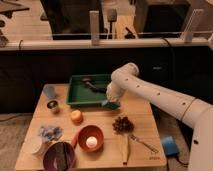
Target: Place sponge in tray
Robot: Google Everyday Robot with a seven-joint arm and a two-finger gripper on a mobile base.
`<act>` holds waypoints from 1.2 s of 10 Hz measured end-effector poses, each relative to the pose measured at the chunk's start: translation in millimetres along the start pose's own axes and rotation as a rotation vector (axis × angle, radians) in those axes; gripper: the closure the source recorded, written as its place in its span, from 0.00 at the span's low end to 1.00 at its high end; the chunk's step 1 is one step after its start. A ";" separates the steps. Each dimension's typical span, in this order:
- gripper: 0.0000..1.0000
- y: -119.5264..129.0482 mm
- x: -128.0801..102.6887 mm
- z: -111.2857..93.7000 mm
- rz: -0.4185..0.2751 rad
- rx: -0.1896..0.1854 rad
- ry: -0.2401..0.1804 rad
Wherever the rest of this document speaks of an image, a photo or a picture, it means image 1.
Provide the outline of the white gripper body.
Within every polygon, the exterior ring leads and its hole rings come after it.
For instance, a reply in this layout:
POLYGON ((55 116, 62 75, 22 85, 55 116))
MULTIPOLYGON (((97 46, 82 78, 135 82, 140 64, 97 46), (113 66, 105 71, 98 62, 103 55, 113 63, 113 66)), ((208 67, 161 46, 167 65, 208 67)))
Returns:
POLYGON ((107 86, 106 96, 110 102, 118 101, 124 94, 124 90, 113 82, 107 86))

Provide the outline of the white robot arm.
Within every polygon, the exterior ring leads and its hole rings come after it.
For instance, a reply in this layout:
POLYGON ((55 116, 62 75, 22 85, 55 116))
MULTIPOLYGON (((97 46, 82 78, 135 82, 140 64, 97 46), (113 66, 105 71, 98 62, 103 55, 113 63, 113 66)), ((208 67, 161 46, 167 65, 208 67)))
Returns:
POLYGON ((193 129, 188 171, 213 171, 213 105, 138 78, 139 68, 127 63, 111 74, 107 99, 118 101, 130 91, 193 129))

